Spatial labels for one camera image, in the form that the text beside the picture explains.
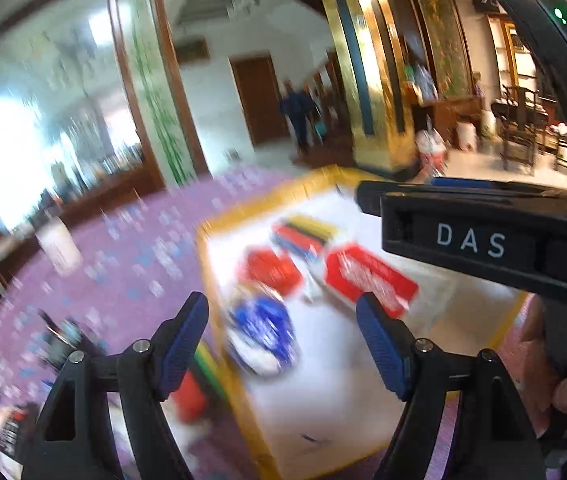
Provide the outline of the operator right hand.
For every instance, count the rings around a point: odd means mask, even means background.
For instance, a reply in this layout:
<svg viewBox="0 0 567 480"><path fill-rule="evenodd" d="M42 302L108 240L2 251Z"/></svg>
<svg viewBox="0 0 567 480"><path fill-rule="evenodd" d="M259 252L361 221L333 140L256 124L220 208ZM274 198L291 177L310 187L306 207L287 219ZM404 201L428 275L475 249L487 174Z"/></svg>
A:
<svg viewBox="0 0 567 480"><path fill-rule="evenodd" d="M520 341L526 348L520 394L535 432L549 427L550 409L567 415L567 378L561 379L546 354L544 304L533 295L521 328Z"/></svg>

